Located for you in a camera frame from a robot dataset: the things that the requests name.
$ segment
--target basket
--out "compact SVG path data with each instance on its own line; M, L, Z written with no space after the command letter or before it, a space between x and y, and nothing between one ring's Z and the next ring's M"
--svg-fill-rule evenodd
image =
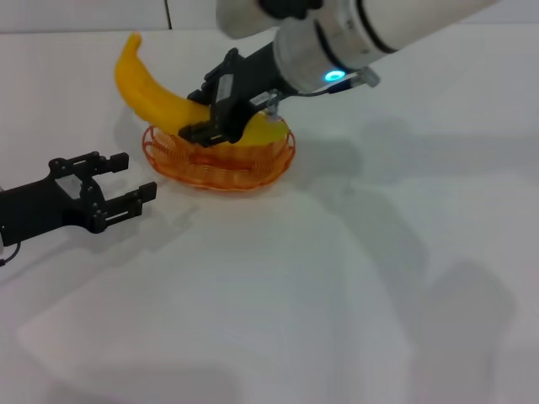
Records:
M211 148L148 127L142 150L152 167L198 189L249 191L274 183L291 165L296 139L291 131L263 146L223 143Z

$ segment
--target led light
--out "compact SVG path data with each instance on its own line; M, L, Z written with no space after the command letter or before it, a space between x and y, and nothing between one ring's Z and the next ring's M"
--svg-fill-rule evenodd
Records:
M332 70L331 72L326 74L326 77L324 79L326 80L326 82L336 82L344 76L346 76L346 73L342 70Z

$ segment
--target yellow banana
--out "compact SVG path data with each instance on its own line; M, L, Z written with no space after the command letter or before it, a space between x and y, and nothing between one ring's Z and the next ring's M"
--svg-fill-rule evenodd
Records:
M127 105L141 119L173 135L187 125L209 120L209 107L178 97L153 79L137 55L141 43L139 33L131 34L116 63L116 86ZM256 114L234 146L261 146L282 140L287 133L284 122L268 122L262 114Z

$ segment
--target cable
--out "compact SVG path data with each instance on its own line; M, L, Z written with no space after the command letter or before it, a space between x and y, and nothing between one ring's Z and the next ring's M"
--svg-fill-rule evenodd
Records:
M329 91L329 88L326 88L325 90L318 91L317 93L309 93L309 94L298 93L298 94L294 94L294 97L318 97L319 95L327 94L328 91Z
M354 88L357 86L357 84L354 84L352 79L355 78L355 76L348 78L346 80L343 80L342 82L338 82L337 84L334 84L331 87L326 88L325 90L318 91L317 93L309 93L309 94L294 94L295 97L318 97L319 95L324 94L336 94L340 93L342 91L350 90L351 88Z
M20 242L17 243L17 248L15 248L15 251L13 252L13 254L11 254L6 259L0 259L0 267L3 267L6 263L8 263L9 261L17 257L17 254L19 253L19 251L20 251Z
M167 14L168 29L172 29L172 20L170 19L170 8L168 7L168 0L165 0L165 13Z

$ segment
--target white table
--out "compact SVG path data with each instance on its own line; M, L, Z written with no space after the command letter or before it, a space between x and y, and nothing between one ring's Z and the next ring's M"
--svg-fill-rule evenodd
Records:
M0 402L522 404L539 397L539 25L457 26L375 64L376 89L291 99L273 188L161 178L115 90L127 33L0 36L0 184L131 155L143 217L62 229L0 269ZM239 42L244 54L270 34ZM232 42L145 35L168 88Z

